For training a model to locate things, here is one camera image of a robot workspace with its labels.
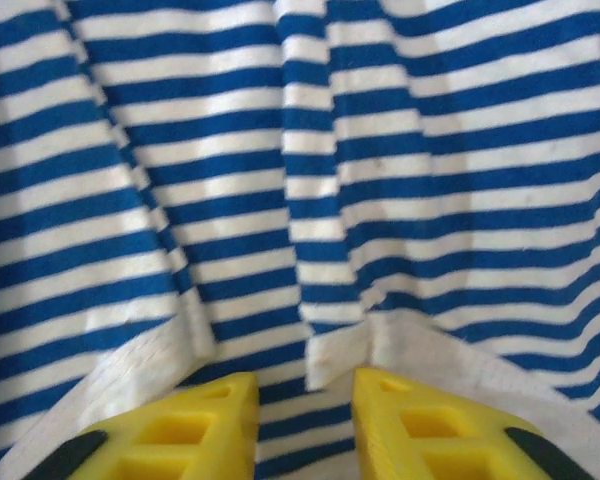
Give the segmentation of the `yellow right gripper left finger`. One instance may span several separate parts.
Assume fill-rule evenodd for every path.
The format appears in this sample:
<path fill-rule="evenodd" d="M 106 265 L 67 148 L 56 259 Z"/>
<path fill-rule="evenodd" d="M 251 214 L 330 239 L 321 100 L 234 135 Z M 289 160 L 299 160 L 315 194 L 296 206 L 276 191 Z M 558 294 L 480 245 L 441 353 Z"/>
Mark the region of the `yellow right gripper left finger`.
<path fill-rule="evenodd" d="M 95 423 L 30 479 L 251 479 L 259 423 L 253 373 L 241 372 Z"/>

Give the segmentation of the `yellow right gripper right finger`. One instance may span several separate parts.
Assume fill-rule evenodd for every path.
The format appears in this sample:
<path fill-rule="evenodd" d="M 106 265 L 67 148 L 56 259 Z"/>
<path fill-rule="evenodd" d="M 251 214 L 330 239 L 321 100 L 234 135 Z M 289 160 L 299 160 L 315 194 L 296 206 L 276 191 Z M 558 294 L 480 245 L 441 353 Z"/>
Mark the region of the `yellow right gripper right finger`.
<path fill-rule="evenodd" d="M 360 476 L 371 480 L 588 479 L 526 420 L 385 370 L 355 370 Z"/>

